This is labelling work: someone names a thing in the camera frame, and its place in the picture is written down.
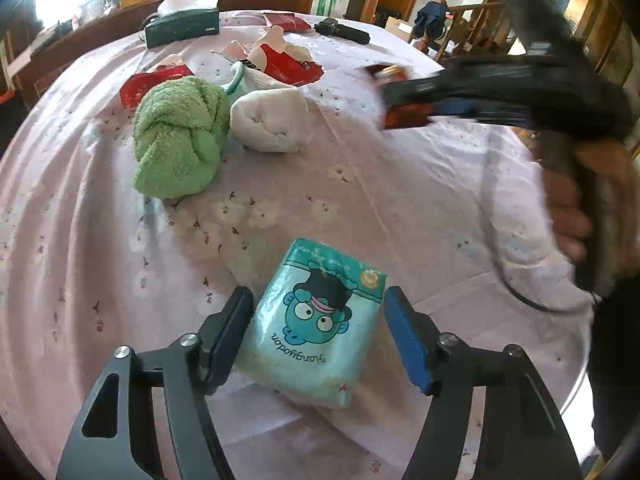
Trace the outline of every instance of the metal screw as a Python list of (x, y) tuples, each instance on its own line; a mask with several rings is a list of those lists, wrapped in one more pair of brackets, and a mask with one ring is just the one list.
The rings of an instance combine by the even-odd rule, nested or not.
[(126, 356), (128, 356), (131, 353), (131, 348), (129, 348), (128, 346), (118, 346), (116, 348), (116, 351), (113, 353), (113, 356), (116, 359), (124, 359)]
[(180, 344), (182, 346), (193, 346), (198, 341), (196, 334), (185, 334), (180, 338)]
[(511, 357), (522, 357), (524, 350), (518, 345), (507, 345), (507, 354)]
[(444, 346), (455, 346), (458, 344), (458, 336), (451, 332), (443, 332), (440, 334), (440, 343)]

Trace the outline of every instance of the wooden counter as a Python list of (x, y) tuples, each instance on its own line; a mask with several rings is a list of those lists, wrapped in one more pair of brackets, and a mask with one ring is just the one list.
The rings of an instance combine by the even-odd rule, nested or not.
[[(140, 30), (142, 21), (158, 10), (164, 0), (147, 0), (101, 16), (64, 38), (38, 52), (14, 77), (26, 105), (31, 108), (40, 95), (56, 80), (62, 71), (78, 57), (124, 36)], [(308, 12), (305, 0), (220, 0), (218, 8), (224, 10), (292, 10)]]

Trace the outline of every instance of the cartoon eye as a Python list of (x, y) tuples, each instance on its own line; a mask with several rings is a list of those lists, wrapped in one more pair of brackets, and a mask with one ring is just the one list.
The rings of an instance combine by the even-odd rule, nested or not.
[(296, 314), (296, 317), (299, 317), (300, 319), (309, 319), (313, 316), (314, 310), (309, 304), (299, 303), (296, 305), (293, 313)]
[(329, 332), (329, 330), (334, 327), (334, 322), (330, 317), (322, 316), (320, 319), (318, 319), (317, 325), (320, 332)]

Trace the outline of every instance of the green tissue box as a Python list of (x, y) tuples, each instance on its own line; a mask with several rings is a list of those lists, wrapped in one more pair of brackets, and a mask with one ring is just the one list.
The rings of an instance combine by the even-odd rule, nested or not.
[(146, 47), (220, 33), (217, 9), (179, 10), (153, 20), (145, 27)]

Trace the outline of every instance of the cartoon fish face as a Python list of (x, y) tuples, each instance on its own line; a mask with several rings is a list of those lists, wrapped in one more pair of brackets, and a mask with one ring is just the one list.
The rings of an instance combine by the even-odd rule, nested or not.
[(326, 343), (349, 328), (349, 307), (337, 310), (326, 298), (315, 298), (308, 290), (297, 288), (288, 292), (283, 301), (287, 305), (283, 333), (290, 345)]

